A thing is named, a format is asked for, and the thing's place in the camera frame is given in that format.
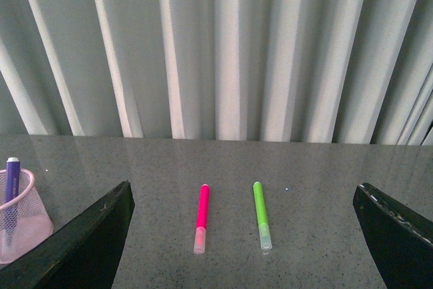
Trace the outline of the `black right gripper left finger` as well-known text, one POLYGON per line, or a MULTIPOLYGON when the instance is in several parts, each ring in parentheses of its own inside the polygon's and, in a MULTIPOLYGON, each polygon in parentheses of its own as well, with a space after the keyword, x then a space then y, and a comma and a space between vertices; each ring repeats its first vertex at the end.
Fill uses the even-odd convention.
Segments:
POLYGON ((111 288, 135 203, 128 181, 1 270, 2 288, 111 288))

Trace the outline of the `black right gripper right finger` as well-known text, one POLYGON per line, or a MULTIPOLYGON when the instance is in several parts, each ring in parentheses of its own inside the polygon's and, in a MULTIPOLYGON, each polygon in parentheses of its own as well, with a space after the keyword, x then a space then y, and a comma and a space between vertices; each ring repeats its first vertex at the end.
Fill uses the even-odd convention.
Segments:
POLYGON ((369 183, 352 201, 387 288, 432 287, 432 222, 369 183))

